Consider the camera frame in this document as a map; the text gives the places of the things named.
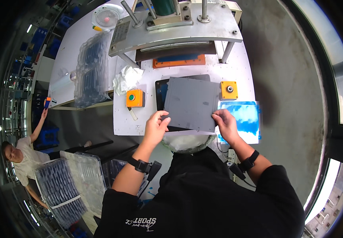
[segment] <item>sleeve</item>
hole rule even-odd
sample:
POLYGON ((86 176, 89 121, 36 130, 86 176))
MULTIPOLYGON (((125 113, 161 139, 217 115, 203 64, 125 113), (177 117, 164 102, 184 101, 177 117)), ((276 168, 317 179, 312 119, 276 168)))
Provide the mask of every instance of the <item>sleeve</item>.
POLYGON ((137 196, 108 189, 104 194, 102 218, 93 237, 117 237, 126 218, 138 209, 137 201, 137 196))
POLYGON ((15 170, 15 175, 18 180, 21 182, 22 186, 26 187, 29 184, 29 179, 26 174, 22 173, 20 170, 15 170))
POLYGON ((26 137, 24 137, 24 138, 19 139, 19 140, 17 141, 17 145, 18 145, 18 143, 22 143, 22 144, 25 144, 25 145, 30 146, 30 144, 31 144, 31 138, 30 138, 30 136, 26 136, 26 137))
POLYGON ((268 167, 260 176, 256 192, 270 198, 286 223, 287 231, 300 236, 304 230, 305 213, 298 196, 289 182, 286 170, 281 165, 268 167))

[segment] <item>black t-shirt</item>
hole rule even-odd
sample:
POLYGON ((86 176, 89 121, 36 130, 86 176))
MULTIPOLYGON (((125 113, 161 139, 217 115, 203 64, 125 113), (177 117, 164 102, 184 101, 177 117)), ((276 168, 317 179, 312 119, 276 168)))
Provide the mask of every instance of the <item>black t-shirt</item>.
POLYGON ((283 166, 267 168, 254 192, 194 163, 169 169, 142 209, 136 196, 108 189, 94 237, 300 237, 305 215, 283 166))

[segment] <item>white table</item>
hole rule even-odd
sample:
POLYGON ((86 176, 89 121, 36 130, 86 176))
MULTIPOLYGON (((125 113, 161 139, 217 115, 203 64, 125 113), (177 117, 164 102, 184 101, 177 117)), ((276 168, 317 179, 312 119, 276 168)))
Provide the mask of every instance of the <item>white table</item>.
MULTIPOLYGON (((120 5, 120 0, 111 0, 109 3, 120 5)), ((134 4, 134 1, 127 1, 129 5, 134 4)), ((92 29, 91 25, 92 12, 82 17, 74 23, 64 35, 60 45, 57 57, 55 58, 54 67, 51 74, 50 85, 55 83, 60 76, 58 72, 61 68, 66 68, 69 72, 76 69, 77 59, 80 46, 90 37, 98 32, 92 29)), ((227 59, 226 64, 219 64, 226 48, 227 42, 216 41, 217 55, 206 55, 206 65, 178 66, 161 69, 153 69, 152 60, 146 60, 141 63, 141 69, 144 69, 144 74, 139 82, 138 88, 145 91, 145 107, 133 108, 135 115, 138 117, 134 121, 126 107, 126 95, 114 95, 114 134, 121 136, 143 136, 145 132, 146 120, 156 110, 155 100, 155 81, 168 79, 170 76, 183 77, 189 75, 209 74, 212 82, 219 83, 220 81, 236 81, 238 87, 239 101, 254 101, 255 92, 253 88, 252 74, 250 63, 248 61, 247 51, 244 43, 235 43, 231 54, 227 59)), ((135 51, 126 53, 132 60, 135 57, 135 51)), ((109 61, 110 64, 116 64, 116 72, 118 74, 127 63, 118 58, 113 57, 109 61)), ((108 89, 112 90, 113 78, 108 79, 108 89)), ((49 97, 57 101, 56 104, 50 104, 50 108, 61 106, 74 100, 75 86, 73 84, 62 88, 55 92, 49 91, 49 97)), ((213 134, 204 131, 179 131, 168 132, 167 135, 184 135, 184 134, 213 134)))
MULTIPOLYGON (((238 87, 238 101, 254 101, 255 91, 250 63, 244 43, 235 43, 231 54, 227 59, 227 64, 220 64, 218 57, 223 55, 223 48, 227 42, 216 41, 217 54, 206 55, 206 65, 177 66, 161 69, 153 69, 153 60, 146 60, 141 63, 144 74, 139 82, 138 88, 145 91, 145 107, 133 108, 133 112, 138 117, 134 121, 126 108, 126 95, 115 94, 113 98, 113 127, 114 134, 119 136, 143 136, 145 124, 150 115, 156 110, 155 81, 169 79, 172 77, 183 77, 189 75, 209 74, 212 82, 236 81, 238 87)), ((173 131, 166 135, 198 135, 215 134, 206 131, 173 131)))
MULTIPOLYGON (((121 0, 111 0, 109 3, 117 4, 121 6, 121 0)), ((129 6, 133 6, 132 9, 135 7, 136 0, 126 0, 129 6)), ((79 49, 80 46, 86 42, 89 38, 93 37, 98 31, 95 31, 92 29, 91 24, 91 17, 92 17, 93 11, 87 13, 84 17, 80 18, 77 22, 75 22, 72 26, 70 26, 64 37, 62 42, 60 43, 59 50, 57 53, 57 56, 55 58, 54 66, 51 72, 51 78, 50 78, 50 85, 54 84, 60 79, 59 72, 61 68, 65 68, 68 70, 69 73, 74 71, 76 69, 76 66, 78 64, 78 55, 79 55, 79 49)), ((126 11, 124 11, 124 16, 129 16, 126 11)), ((124 64, 124 60, 121 58, 118 58, 117 56, 112 57, 109 59, 109 64, 114 64, 118 62, 118 67, 121 67, 124 64)), ((107 90, 112 90, 112 79, 109 80, 108 88, 107 90)), ((51 102, 49 108, 55 107, 55 106, 61 106, 69 102, 74 101, 74 90, 75 85, 73 83, 68 84, 67 86, 56 90, 54 92, 51 92, 49 90, 48 96, 52 99, 55 99, 57 102, 56 104, 51 102)))

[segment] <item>white roll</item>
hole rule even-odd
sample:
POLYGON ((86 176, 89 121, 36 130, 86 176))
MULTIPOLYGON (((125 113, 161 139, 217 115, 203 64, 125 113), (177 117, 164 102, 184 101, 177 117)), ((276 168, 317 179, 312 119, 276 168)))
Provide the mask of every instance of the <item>white roll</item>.
POLYGON ((61 77, 60 79, 58 79, 58 81, 56 81, 55 83, 50 85, 50 91, 54 92, 60 88, 65 87, 66 85, 70 85, 71 83, 74 83, 73 81, 71 81, 70 79, 70 75, 69 73, 67 73, 67 75, 61 77))

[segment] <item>hand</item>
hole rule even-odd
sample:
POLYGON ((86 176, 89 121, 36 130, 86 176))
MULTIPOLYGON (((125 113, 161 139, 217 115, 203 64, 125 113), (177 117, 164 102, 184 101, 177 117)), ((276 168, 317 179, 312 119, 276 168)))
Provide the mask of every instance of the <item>hand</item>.
POLYGON ((240 138, 235 117, 227 109, 215 111, 212 117, 217 122, 223 139, 233 146, 236 140, 240 138))
POLYGON ((44 202, 41 204, 41 206, 44 207, 44 208, 46 208, 47 210, 49 209, 49 207, 48 207, 48 206, 46 205, 46 203, 44 203, 44 202))
POLYGON ((143 143, 154 149, 158 143, 161 142, 164 134, 168 130, 168 125, 170 122, 170 117, 161 120, 161 116, 168 115, 167 111, 157 111, 150 116, 149 120, 146 122, 145 135, 143 143))
POLYGON ((41 116, 41 119, 42 120, 45 120, 46 119, 46 117, 47 117, 47 109, 45 108, 45 109, 43 109, 43 112, 42 112, 42 116, 41 116))

